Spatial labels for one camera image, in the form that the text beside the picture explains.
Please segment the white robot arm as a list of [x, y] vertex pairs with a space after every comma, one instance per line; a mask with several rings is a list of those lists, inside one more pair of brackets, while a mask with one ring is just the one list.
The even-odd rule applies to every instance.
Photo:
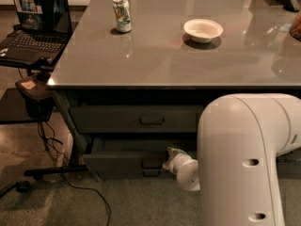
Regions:
[[202, 112], [198, 157], [169, 148], [163, 168], [200, 192], [203, 226], [285, 226], [276, 158], [300, 145], [300, 99], [231, 94]]

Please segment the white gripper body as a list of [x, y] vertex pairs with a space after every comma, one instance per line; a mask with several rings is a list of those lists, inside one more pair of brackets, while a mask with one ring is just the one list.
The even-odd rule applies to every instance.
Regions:
[[191, 159], [186, 152], [171, 151], [168, 158], [168, 168], [173, 174], [177, 174], [180, 168]]

